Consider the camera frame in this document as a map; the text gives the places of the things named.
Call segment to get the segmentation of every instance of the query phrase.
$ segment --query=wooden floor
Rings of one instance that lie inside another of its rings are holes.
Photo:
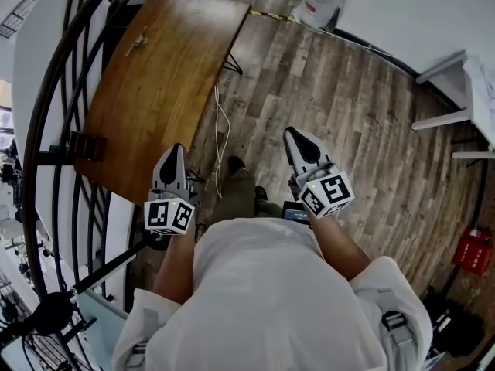
[[[239,1],[288,15],[300,0]],[[357,198],[337,218],[352,238],[371,257],[393,257],[418,294],[429,284],[443,286],[480,180],[480,164],[467,168],[451,158],[473,147],[451,146],[473,134],[470,125],[412,131],[413,121],[449,110],[373,53],[296,24],[250,16],[232,53],[244,75],[225,70],[218,82],[232,126],[226,156],[243,158],[270,201],[281,205],[291,199],[282,133],[289,125],[311,131],[350,177]],[[214,130],[211,100],[190,150],[193,167],[209,179],[203,217],[217,199]],[[226,133],[220,120],[221,141]],[[142,251],[133,263],[134,285],[149,288],[161,259]]]

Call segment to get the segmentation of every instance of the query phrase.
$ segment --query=shoe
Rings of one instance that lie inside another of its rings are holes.
[[[229,171],[231,175],[233,175],[235,172],[237,172],[240,169],[246,169],[246,165],[242,162],[242,159],[236,157],[235,155],[229,157],[227,161],[227,165],[229,167]]]
[[[265,189],[263,187],[261,187],[260,185],[257,185],[256,187],[254,187],[254,194],[256,194],[254,197],[255,202],[268,201],[268,195],[267,195]]]

